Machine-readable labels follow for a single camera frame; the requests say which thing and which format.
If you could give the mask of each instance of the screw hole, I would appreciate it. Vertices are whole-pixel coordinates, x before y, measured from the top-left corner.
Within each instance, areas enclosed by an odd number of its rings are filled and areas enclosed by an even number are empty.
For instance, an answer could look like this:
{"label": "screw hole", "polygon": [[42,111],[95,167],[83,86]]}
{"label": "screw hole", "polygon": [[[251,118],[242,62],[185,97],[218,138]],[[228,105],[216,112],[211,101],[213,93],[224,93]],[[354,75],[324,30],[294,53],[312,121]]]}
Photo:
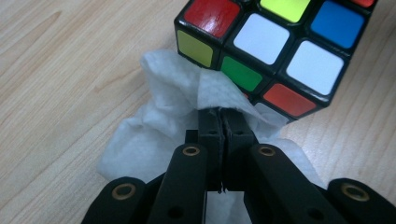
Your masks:
{"label": "screw hole", "polygon": [[270,147],[260,147],[259,152],[263,156],[268,156],[268,157],[274,156],[276,154],[275,151]]}
{"label": "screw hole", "polygon": [[136,193],[136,187],[133,184],[126,183],[116,186],[111,192],[114,199],[122,201],[131,198]]}
{"label": "screw hole", "polygon": [[316,208],[310,208],[307,211],[308,215],[310,217],[312,217],[315,220],[323,220],[324,219],[324,215],[322,212],[320,212],[318,209]]}
{"label": "screw hole", "polygon": [[183,217],[184,211],[183,208],[179,206],[174,206],[171,209],[168,210],[168,216],[172,219],[178,219]]}
{"label": "screw hole", "polygon": [[196,156],[200,153],[198,147],[186,147],[183,149],[183,154],[186,156]]}
{"label": "screw hole", "polygon": [[369,194],[364,190],[359,188],[358,186],[344,183],[341,186],[341,191],[350,199],[353,199],[358,202],[367,202],[370,200]]}

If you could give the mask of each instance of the blue sticker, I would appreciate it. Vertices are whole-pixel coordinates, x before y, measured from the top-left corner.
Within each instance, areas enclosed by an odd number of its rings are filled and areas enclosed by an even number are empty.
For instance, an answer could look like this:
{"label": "blue sticker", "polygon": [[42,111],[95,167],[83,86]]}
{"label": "blue sticker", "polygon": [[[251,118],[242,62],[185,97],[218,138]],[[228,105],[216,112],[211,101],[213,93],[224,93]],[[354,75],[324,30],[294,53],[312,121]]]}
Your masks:
{"label": "blue sticker", "polygon": [[326,1],[312,22],[311,29],[335,44],[349,49],[354,45],[363,24],[362,15]]}

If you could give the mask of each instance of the red sticker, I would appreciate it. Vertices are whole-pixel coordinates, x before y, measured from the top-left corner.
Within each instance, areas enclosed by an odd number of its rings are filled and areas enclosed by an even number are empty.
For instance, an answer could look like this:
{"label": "red sticker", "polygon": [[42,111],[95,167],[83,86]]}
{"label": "red sticker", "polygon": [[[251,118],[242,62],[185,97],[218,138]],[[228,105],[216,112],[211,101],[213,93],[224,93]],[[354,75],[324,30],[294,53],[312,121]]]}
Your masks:
{"label": "red sticker", "polygon": [[239,13],[239,6],[230,0],[195,0],[184,19],[213,36],[224,36]]}
{"label": "red sticker", "polygon": [[299,117],[316,107],[314,103],[282,84],[275,84],[263,98],[294,117]]}
{"label": "red sticker", "polygon": [[360,5],[361,7],[370,7],[374,3],[374,0],[351,0],[351,1]]}

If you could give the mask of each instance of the wooden table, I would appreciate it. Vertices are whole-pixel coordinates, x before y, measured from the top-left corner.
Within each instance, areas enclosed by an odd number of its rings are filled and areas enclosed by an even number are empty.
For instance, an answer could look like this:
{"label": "wooden table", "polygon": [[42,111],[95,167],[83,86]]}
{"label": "wooden table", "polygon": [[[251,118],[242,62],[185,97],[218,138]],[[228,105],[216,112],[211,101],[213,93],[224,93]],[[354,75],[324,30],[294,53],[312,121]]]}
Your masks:
{"label": "wooden table", "polygon": [[[149,98],[139,65],[176,49],[187,1],[0,2],[0,223],[79,223],[107,183],[95,166]],[[380,0],[332,105],[286,127],[323,181],[396,204],[396,5]]]}

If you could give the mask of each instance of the white sticker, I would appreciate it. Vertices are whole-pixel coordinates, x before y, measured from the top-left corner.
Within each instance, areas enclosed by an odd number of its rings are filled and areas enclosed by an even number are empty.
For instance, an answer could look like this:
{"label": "white sticker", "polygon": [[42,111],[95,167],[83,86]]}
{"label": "white sticker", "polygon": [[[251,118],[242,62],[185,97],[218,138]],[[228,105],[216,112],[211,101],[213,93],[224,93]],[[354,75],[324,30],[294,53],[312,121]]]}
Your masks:
{"label": "white sticker", "polygon": [[258,14],[251,14],[233,43],[260,61],[273,64],[289,36],[287,29]]}
{"label": "white sticker", "polygon": [[328,95],[343,66],[341,58],[305,40],[291,59],[286,72],[312,90]]}

